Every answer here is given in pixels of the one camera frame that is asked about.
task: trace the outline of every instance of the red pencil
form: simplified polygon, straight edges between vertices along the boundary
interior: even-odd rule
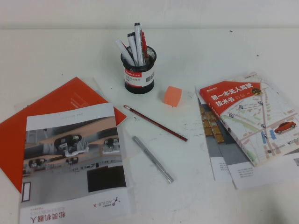
[[[179,139],[184,140],[184,141],[188,141],[188,139],[185,138],[185,137],[183,137],[182,135],[179,135],[178,133],[175,133],[174,131],[168,129],[167,127],[164,127],[163,125],[161,125],[161,124],[155,122],[154,120],[152,120],[152,119],[150,119],[150,118],[144,116],[143,114],[137,112],[136,110],[132,109],[131,107],[129,107],[129,106],[127,106],[127,105],[124,105],[123,107],[126,108],[126,109],[128,109],[128,110],[130,110],[130,111],[133,112],[134,114],[137,114],[139,117],[142,117],[143,119],[146,119],[147,121],[149,121],[150,123],[152,123],[152,124],[158,126],[159,128],[162,128],[163,130],[169,132],[170,134],[173,134],[174,136],[177,136]]]

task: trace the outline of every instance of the pen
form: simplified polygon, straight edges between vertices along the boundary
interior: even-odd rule
[[[137,57],[138,57],[138,64],[139,66],[144,66],[144,58],[142,52],[142,34],[141,34],[141,26],[140,23],[135,23],[135,37],[136,37],[136,48],[137,48]]]
[[[135,66],[138,66],[138,57],[137,57],[137,49],[136,49],[136,44],[134,41],[134,35],[133,33],[128,34],[128,41],[132,50],[132,54],[133,54],[133,60],[135,63]]]
[[[150,61],[149,61],[149,55],[148,55],[147,49],[148,49],[148,46],[146,45],[145,35],[144,35],[144,32],[142,31],[142,50],[143,50],[143,53],[145,56],[145,63],[149,64]]]
[[[142,50],[144,52],[145,58],[149,58],[147,49],[148,49],[148,46],[146,45],[145,35],[144,35],[144,32],[142,31]]]
[[[166,172],[164,167],[159,163],[159,161],[154,157],[154,155],[146,148],[146,146],[137,138],[133,137],[133,140],[140,146],[142,151],[147,155],[147,157],[155,164],[155,166],[160,170],[163,176],[168,180],[169,183],[172,183],[174,179]]]
[[[183,137],[182,135],[179,135],[178,133],[175,133],[174,131],[168,129],[167,127],[164,127],[163,125],[155,122],[154,120],[148,118],[147,116],[144,116],[143,114],[139,113],[138,111],[134,110],[133,108],[127,106],[127,105],[124,105],[123,106],[124,108],[128,109],[129,111],[133,112],[134,114],[137,114],[138,116],[142,117],[143,119],[149,121],[150,123],[158,126],[159,128],[162,128],[163,130],[169,132],[170,134],[173,134],[174,136],[178,137],[179,139],[183,140],[183,141],[188,141],[187,138]]]
[[[121,51],[123,57],[126,59],[126,61],[128,62],[129,65],[135,66],[133,59],[131,58],[131,55],[129,54],[129,52],[127,51],[125,45],[123,44],[123,42],[121,42],[119,39],[117,39],[115,41],[117,47],[119,48],[119,50]]]

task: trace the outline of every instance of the table surface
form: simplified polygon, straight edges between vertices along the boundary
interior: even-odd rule
[[[194,85],[256,71],[295,103],[299,29],[145,30],[157,61],[155,87],[143,95],[126,91],[114,44],[116,38],[127,43],[129,32],[0,30],[0,121],[14,114],[15,104],[51,92],[75,76],[96,77],[106,98],[128,115],[125,129],[140,137],[175,178],[167,184],[143,153],[130,158],[136,213],[104,223],[298,223],[298,181],[246,190],[214,181]],[[177,108],[163,103],[169,85],[183,89]],[[189,140],[158,129],[122,108],[124,104]],[[15,224],[20,193],[2,171],[0,189],[0,224]]]

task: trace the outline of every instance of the black mesh pen holder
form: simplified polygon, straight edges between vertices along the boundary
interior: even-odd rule
[[[132,50],[127,47],[128,52],[132,55]],[[147,46],[148,63],[144,66],[132,66],[127,63],[121,54],[121,61],[124,66],[125,87],[134,94],[144,94],[154,88],[154,65],[157,58],[155,50]]]

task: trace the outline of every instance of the orange eraser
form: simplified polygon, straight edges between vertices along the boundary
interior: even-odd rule
[[[170,106],[178,106],[179,100],[181,99],[182,89],[168,86],[168,89],[164,96],[164,103]]]

